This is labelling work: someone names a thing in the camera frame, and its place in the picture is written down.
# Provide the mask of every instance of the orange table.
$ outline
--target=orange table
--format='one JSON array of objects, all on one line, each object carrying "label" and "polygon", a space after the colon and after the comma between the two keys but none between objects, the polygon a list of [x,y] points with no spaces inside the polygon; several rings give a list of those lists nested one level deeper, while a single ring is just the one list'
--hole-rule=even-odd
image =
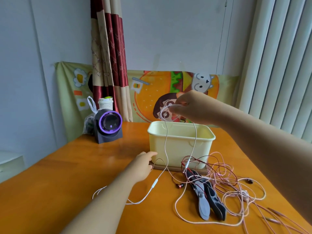
[{"label": "orange table", "polygon": [[[82,135],[73,142],[45,157],[29,169],[0,184],[0,233],[59,233],[88,203],[92,194],[110,184],[116,175],[140,152],[149,151],[147,123],[123,123],[124,137],[105,144],[96,144],[91,136]],[[295,211],[284,197],[239,149],[232,138],[220,128],[211,152],[219,151],[225,162],[234,166],[237,176],[259,181],[267,198],[259,202],[286,214],[309,232],[312,227]],[[161,171],[153,170],[149,177],[134,186],[132,201],[141,200]],[[250,185],[262,193],[257,185]],[[243,233],[243,227],[193,225],[177,217],[174,203],[181,195],[168,172],[159,179],[150,195],[139,205],[127,205],[117,233]],[[191,221],[202,221],[197,210],[197,197],[188,187],[177,207]],[[238,202],[228,205],[238,209]],[[227,215],[226,222],[236,223],[237,217]],[[246,217],[249,233],[269,233],[254,205]],[[277,233],[287,231],[272,224]]]}]

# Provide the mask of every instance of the cartoon cat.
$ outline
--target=cartoon cat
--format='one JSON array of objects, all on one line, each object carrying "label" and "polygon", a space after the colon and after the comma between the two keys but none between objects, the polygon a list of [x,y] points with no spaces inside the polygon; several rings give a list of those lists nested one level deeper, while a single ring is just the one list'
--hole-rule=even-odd
[{"label": "cartoon cat", "polygon": [[192,89],[201,93],[207,93],[212,88],[211,80],[214,76],[195,73],[192,80]]}]

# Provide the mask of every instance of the person's arm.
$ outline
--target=person's arm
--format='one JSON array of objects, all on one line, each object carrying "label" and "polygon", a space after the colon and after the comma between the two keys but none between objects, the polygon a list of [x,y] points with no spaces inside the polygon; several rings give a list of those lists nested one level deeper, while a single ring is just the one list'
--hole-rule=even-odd
[{"label": "person's arm", "polygon": [[156,152],[140,153],[119,176],[93,200],[62,234],[115,233],[133,185],[144,180]]},{"label": "person's arm", "polygon": [[180,96],[169,110],[224,129],[280,193],[312,223],[312,144],[203,93]]}]

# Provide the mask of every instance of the purple ring light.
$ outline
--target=purple ring light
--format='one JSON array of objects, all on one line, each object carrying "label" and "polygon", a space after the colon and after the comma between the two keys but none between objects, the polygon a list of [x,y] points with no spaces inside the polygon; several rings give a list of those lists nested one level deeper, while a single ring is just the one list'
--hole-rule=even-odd
[{"label": "purple ring light", "polygon": [[[104,130],[104,129],[102,128],[102,125],[101,125],[101,124],[102,124],[102,119],[105,118],[106,116],[110,115],[110,114],[112,114],[112,115],[115,114],[116,117],[119,116],[119,119],[120,119],[119,126],[118,126],[116,129],[113,129],[113,130]],[[99,119],[99,128],[100,128],[100,130],[101,130],[103,133],[105,133],[105,134],[113,134],[113,133],[116,133],[117,131],[120,130],[121,125],[122,125],[122,117],[121,117],[121,115],[120,115],[118,112],[116,112],[116,111],[108,111],[108,112],[105,112],[105,113],[100,117],[100,119]]]}]

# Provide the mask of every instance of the tangled cable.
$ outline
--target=tangled cable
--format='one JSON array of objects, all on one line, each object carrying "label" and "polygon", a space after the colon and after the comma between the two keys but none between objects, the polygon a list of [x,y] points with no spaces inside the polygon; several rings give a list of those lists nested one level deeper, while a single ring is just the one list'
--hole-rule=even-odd
[{"label": "tangled cable", "polygon": [[[165,154],[166,154],[166,158],[167,158],[167,163],[165,163],[165,161],[163,161],[161,158],[158,158],[158,159],[161,159],[164,164],[166,165],[166,167],[162,170],[161,174],[157,177],[157,179],[154,181],[153,185],[151,186],[149,192],[146,194],[146,196],[139,202],[132,202],[128,199],[128,201],[130,203],[126,203],[127,205],[128,204],[140,204],[143,200],[146,199],[146,197],[148,196],[148,194],[151,192],[151,190],[154,188],[154,186],[156,185],[156,183],[158,182],[158,179],[160,178],[160,176],[164,173],[164,171],[167,169],[168,172],[170,173],[171,177],[172,177],[172,181],[174,182],[174,180],[176,180],[177,182],[179,183],[183,183],[185,184],[185,187],[184,187],[184,190],[181,194],[181,196],[176,200],[174,206],[175,206],[175,211],[177,213],[177,215],[182,219],[184,220],[185,222],[188,222],[188,223],[192,223],[192,224],[219,224],[219,225],[225,225],[225,226],[232,226],[232,227],[235,227],[235,226],[239,226],[240,224],[243,224],[244,225],[244,230],[245,232],[248,234],[248,231],[247,231],[247,227],[246,227],[246,223],[245,223],[245,217],[249,214],[249,206],[251,204],[255,205],[257,207],[257,209],[259,210],[260,214],[262,215],[263,219],[265,220],[266,224],[268,225],[268,227],[271,229],[271,231],[273,233],[276,234],[276,232],[273,230],[273,228],[271,227],[271,225],[269,224],[269,222],[273,222],[273,223],[276,223],[276,224],[281,224],[283,225],[286,230],[290,232],[289,229],[292,229],[292,230],[295,230],[296,232],[298,233],[308,233],[304,228],[302,228],[299,224],[295,223],[294,221],[292,221],[291,219],[289,219],[288,217],[286,217],[285,215],[283,215],[282,213],[278,212],[278,211],[275,211],[271,208],[265,208],[259,204],[256,203],[256,201],[259,201],[259,200],[263,200],[265,199],[266,197],[266,191],[265,189],[263,188],[263,186],[256,180],[254,179],[251,179],[251,178],[248,178],[248,177],[242,177],[242,178],[237,178],[237,176],[234,174],[233,170],[234,170],[234,167],[230,164],[226,164],[224,162],[224,159],[223,159],[223,156],[221,155],[221,153],[219,152],[213,152],[211,153],[208,158],[207,158],[207,162],[204,162],[204,161],[201,161],[200,158],[194,158],[192,157],[192,154],[193,154],[193,150],[194,150],[194,147],[195,147],[195,144],[196,144],[196,139],[197,139],[197,128],[196,128],[196,125],[193,123],[194,125],[194,128],[195,128],[195,141],[194,141],[194,145],[193,145],[193,149],[192,149],[192,152],[191,152],[191,155],[190,156],[186,156],[183,158],[183,160],[181,161],[181,172],[182,174],[185,176],[186,178],[186,181],[180,181],[178,180],[177,178],[174,177],[174,174],[172,174],[169,169],[168,169],[168,163],[169,163],[169,158],[168,158],[168,155],[167,155],[167,152],[166,152],[166,142],[167,142],[167,137],[168,137],[168,127],[167,127],[167,123],[168,121],[166,121],[163,116],[162,116],[162,113],[163,111],[167,108],[167,111],[168,111],[168,108],[170,107],[171,105],[168,105],[166,107],[164,107],[160,113],[159,113],[159,116],[160,118],[165,121],[165,125],[166,125],[166,129],[167,129],[167,134],[166,134],[166,139],[165,139],[165,143],[164,143],[164,151],[165,151]],[[222,159],[222,162],[220,162],[218,160],[218,158],[214,155],[214,154],[219,154],[221,156],[221,159]],[[208,160],[209,158],[211,157],[214,157],[217,162],[216,163],[209,163]],[[186,176],[186,170],[189,166],[189,164],[191,162],[196,162],[197,165],[198,164],[205,164],[206,165],[206,169],[207,169],[207,175],[205,176],[202,176],[202,175],[193,175],[193,176],[190,176],[190,177],[187,177]],[[195,184],[195,181],[197,180],[202,180],[202,179],[206,179],[207,181],[210,181],[214,190],[217,191],[219,194],[222,195],[222,203],[224,204],[224,207],[226,208],[227,212],[232,215],[232,216],[237,216],[237,217],[240,217],[240,220],[237,222],[237,223],[234,223],[234,224],[231,224],[231,223],[225,223],[225,222],[218,222],[218,221],[201,221],[201,222],[193,222],[193,221],[189,221],[189,220],[186,220],[185,218],[183,218],[178,210],[177,210],[177,203],[179,202],[179,200],[183,197],[183,195],[185,194],[185,191],[186,191],[186,188],[187,188],[187,184],[189,183],[193,183],[193,185],[197,185]],[[263,191],[263,196],[262,197],[256,197],[256,194],[255,192],[250,188],[248,187],[247,185],[241,183],[240,181],[243,181],[243,180],[246,180],[246,179],[249,179],[249,180],[252,180],[254,182],[256,182],[262,189]],[[101,190],[103,190],[105,187],[103,188],[100,188],[98,189],[92,196],[92,199],[94,198],[95,195],[98,195],[100,193]],[[251,192],[252,192],[252,195],[250,195],[248,193],[247,190],[243,189],[243,187],[249,189]],[[232,210],[230,210],[228,208],[228,206],[226,205],[226,201],[229,199],[229,198],[233,198],[233,199],[236,199],[239,203],[240,203],[240,211],[239,212],[234,212]],[[263,215],[263,212],[261,211],[264,210],[266,212],[268,212],[271,216],[273,216],[274,218],[268,218],[266,216]],[[287,220],[289,220],[290,222],[294,223],[298,228],[300,228],[301,230],[297,229],[297,228],[294,228],[288,224],[285,224],[281,218],[285,218]]]}]

